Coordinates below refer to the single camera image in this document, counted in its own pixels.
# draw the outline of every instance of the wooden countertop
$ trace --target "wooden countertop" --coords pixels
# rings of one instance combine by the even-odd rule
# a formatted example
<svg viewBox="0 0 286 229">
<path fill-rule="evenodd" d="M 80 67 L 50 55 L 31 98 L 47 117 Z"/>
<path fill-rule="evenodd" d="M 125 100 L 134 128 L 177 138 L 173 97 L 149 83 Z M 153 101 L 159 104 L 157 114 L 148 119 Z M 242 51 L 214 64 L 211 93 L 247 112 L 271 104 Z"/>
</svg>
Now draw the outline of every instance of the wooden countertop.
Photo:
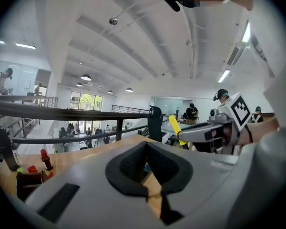
<svg viewBox="0 0 286 229">
<path fill-rule="evenodd" d="M 80 161 L 82 158 L 98 155 L 114 148 L 124 147 L 126 145 L 135 144 L 142 141 L 154 142 L 154 140 L 144 136 L 136 135 L 122 141 L 102 145 L 99 147 L 68 153 L 49 154 L 51 164 L 53 165 L 52 172 L 54 175 L 57 175 L 69 166 Z M 22 162 L 21 167 L 23 167 L 24 173 L 28 173 L 27 168 L 32 165 L 34 165 L 38 171 L 42 171 L 44 169 L 40 155 L 20 155 L 20 160 Z M 16 196 L 16 174 L 17 172 L 9 170 L 5 161 L 2 162 L 0 167 L 0 186 L 5 193 L 14 196 Z M 156 213 L 156 215 L 160 217 L 162 198 L 159 193 L 161 191 L 161 185 L 152 173 L 145 181 L 143 181 L 143 185 L 148 188 L 148 204 L 151 206 L 151 209 Z"/>
</svg>

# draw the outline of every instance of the security camera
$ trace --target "security camera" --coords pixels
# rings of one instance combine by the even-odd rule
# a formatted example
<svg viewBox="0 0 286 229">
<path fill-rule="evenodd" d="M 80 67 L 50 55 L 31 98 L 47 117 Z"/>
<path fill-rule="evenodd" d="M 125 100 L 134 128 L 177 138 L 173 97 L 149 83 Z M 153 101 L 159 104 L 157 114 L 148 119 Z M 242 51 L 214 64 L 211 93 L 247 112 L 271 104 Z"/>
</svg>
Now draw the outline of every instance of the security camera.
<svg viewBox="0 0 286 229">
<path fill-rule="evenodd" d="M 109 19 L 109 23 L 110 23 L 111 25 L 116 25 L 116 24 L 118 23 L 118 20 L 117 20 L 117 18 L 110 18 L 110 19 Z"/>
</svg>

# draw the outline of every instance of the window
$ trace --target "window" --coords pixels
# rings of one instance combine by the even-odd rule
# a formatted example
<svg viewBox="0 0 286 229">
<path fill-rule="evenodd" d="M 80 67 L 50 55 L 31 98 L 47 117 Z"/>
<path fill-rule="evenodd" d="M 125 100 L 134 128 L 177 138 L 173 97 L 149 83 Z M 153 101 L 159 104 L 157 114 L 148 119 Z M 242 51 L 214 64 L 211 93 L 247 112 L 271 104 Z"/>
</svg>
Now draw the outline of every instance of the window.
<svg viewBox="0 0 286 229">
<path fill-rule="evenodd" d="M 72 92 L 70 100 L 70 109 L 101 111 L 102 102 L 103 97 Z"/>
</svg>

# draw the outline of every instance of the red object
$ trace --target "red object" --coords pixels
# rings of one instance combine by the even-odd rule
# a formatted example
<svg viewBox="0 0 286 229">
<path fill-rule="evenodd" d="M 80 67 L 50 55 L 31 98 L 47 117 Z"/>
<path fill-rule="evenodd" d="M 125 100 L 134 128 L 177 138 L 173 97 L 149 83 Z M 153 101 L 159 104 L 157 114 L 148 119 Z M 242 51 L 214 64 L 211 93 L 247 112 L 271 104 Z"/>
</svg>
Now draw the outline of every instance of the red object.
<svg viewBox="0 0 286 229">
<path fill-rule="evenodd" d="M 41 153 L 41 160 L 43 161 L 44 168 L 46 170 L 52 170 L 53 166 L 51 165 L 50 157 L 48 156 L 47 151 L 45 149 L 42 149 L 40 153 Z"/>
<path fill-rule="evenodd" d="M 53 172 L 51 172 L 51 173 L 49 173 L 48 178 L 51 178 L 53 176 L 54 176 L 54 174 L 53 174 Z"/>
<path fill-rule="evenodd" d="M 41 156 L 42 156 L 42 157 L 48 156 L 47 150 L 42 149 L 40 152 L 41 152 Z"/>
<path fill-rule="evenodd" d="M 37 173 L 38 172 L 38 170 L 36 169 L 35 166 L 28 167 L 28 171 L 29 171 L 29 173 Z"/>
</svg>

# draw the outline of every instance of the yellow object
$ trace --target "yellow object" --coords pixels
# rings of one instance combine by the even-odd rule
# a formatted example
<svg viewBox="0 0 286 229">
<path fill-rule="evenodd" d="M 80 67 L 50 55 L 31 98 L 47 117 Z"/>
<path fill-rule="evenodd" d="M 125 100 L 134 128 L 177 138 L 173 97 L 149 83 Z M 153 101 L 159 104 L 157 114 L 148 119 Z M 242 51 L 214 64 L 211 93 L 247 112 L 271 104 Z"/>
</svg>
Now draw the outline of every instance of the yellow object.
<svg viewBox="0 0 286 229">
<path fill-rule="evenodd" d="M 170 115 L 168 117 L 168 120 L 170 121 L 170 123 L 172 125 L 172 128 L 173 128 L 174 132 L 176 133 L 176 136 L 178 137 L 178 133 L 181 132 L 181 128 L 180 128 L 180 126 L 179 126 L 175 116 Z M 179 140 L 179 142 L 180 142 L 181 146 L 182 145 L 187 145 L 187 142 L 184 142 L 184 141 L 181 141 L 181 140 Z"/>
<path fill-rule="evenodd" d="M 19 168 L 17 169 L 17 172 L 23 173 L 23 168 L 22 168 L 22 167 L 19 167 Z"/>
</svg>

